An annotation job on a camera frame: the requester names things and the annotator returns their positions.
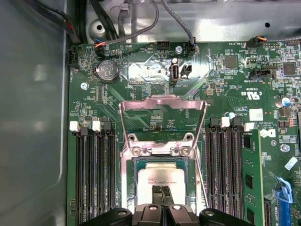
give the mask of gray metal case wall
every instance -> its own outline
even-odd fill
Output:
[[[0,225],[65,225],[63,30],[19,0],[1,1],[0,30]]]

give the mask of orange wire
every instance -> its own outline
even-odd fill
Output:
[[[267,41],[268,39],[266,38],[262,38],[262,37],[258,37],[258,39],[262,40],[262,41]]]
[[[104,46],[104,45],[105,45],[105,42],[102,42],[102,43],[97,44],[97,45],[95,46],[95,48],[100,47],[100,46]]]

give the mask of white dimm latch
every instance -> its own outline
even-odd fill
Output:
[[[250,132],[254,129],[254,122],[246,122],[244,124],[244,132]]]
[[[229,117],[222,117],[220,122],[221,128],[229,127],[230,126],[230,118]]]
[[[96,132],[101,131],[100,121],[92,121],[92,130]]]
[[[80,129],[79,122],[78,121],[70,121],[69,129],[72,132],[79,132],[79,129]]]

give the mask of green circuit board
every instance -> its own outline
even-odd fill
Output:
[[[175,53],[175,48],[178,46],[183,49],[180,54]],[[110,144],[113,145],[109,145],[108,148],[103,145],[104,153],[101,156],[97,151],[85,152],[89,147],[93,149],[93,145],[87,145],[81,154],[78,154],[78,146],[87,140],[80,141],[79,136],[70,131],[68,226],[78,225],[109,210],[111,205],[108,203],[114,203],[113,206],[116,207],[121,206],[120,152],[124,148],[126,137],[122,128],[119,104],[126,100],[142,101],[153,95],[176,95],[186,101],[207,102],[205,122],[198,141],[203,178],[207,187],[210,177],[207,170],[210,164],[205,158],[208,156],[205,142],[208,134],[205,127],[210,125],[212,118],[217,118],[220,122],[221,117],[229,113],[234,113],[235,117],[241,120],[242,130],[246,123],[251,123],[254,128],[253,133],[251,131],[249,133],[252,134],[250,137],[253,138],[254,143],[250,146],[256,146],[256,150],[260,149],[260,152],[245,154],[244,152],[249,151],[246,141],[243,142],[242,148],[239,148],[244,159],[241,162],[242,187],[240,189],[245,214],[241,214],[241,217],[248,222],[257,223],[258,226],[261,222],[265,225],[264,217],[258,221],[258,215],[260,213],[264,215],[262,206],[258,207],[258,205],[259,203],[263,205],[262,201],[265,198],[270,201],[271,206],[271,222],[266,225],[280,225],[283,219],[279,217],[279,203],[275,197],[275,191],[281,190],[283,186],[277,179],[280,177],[292,186],[293,203],[289,204],[290,224],[300,225],[301,153],[298,133],[300,129],[298,112],[301,110],[300,46],[265,43],[259,48],[246,49],[245,42],[197,43],[196,53],[189,60],[184,42],[170,42],[163,49],[158,48],[157,43],[112,44],[104,47],[105,57],[102,59],[96,55],[94,46],[88,44],[76,46],[74,54],[78,57],[78,67],[72,68],[70,72],[69,121],[78,122],[81,128],[88,128],[89,131],[92,129],[92,121],[100,121],[102,127],[108,126],[107,123],[110,122],[113,131],[111,137],[104,138],[98,144],[101,146],[102,142],[111,139]],[[192,67],[188,76],[181,76],[177,81],[170,79],[170,66],[174,58],[177,59],[180,72],[187,65]],[[95,67],[104,60],[113,61],[118,67],[119,76],[109,84],[95,76]],[[251,77],[256,70],[268,70],[271,74],[266,78]],[[290,99],[290,104],[285,108],[276,106],[275,103],[284,97]],[[135,134],[139,141],[161,143],[183,140],[183,136],[189,132],[195,134],[200,116],[197,110],[171,109],[167,105],[158,105],[156,109],[151,110],[128,111],[123,114],[127,134]],[[244,169],[252,172],[250,161],[247,159],[253,156],[252,190],[259,189],[254,192],[246,188],[244,174]],[[113,171],[109,172],[104,167],[90,175],[88,169],[95,170],[101,161],[106,166],[112,164]],[[135,205],[133,162],[129,162],[127,167],[127,179],[131,183],[127,188],[127,206],[123,206],[125,208]],[[84,175],[80,182],[77,177],[79,172]],[[98,190],[98,181],[103,184],[102,190]],[[195,206],[196,185],[192,178],[187,181],[187,204]],[[108,198],[100,208],[97,206],[97,200],[101,193],[106,194]],[[246,193],[252,196],[252,199],[256,199],[254,202],[256,204],[251,203]],[[78,208],[79,197],[82,200],[81,209]]]

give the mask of motherboard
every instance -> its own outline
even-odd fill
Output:
[[[67,225],[154,201],[301,225],[301,47],[73,47]]]

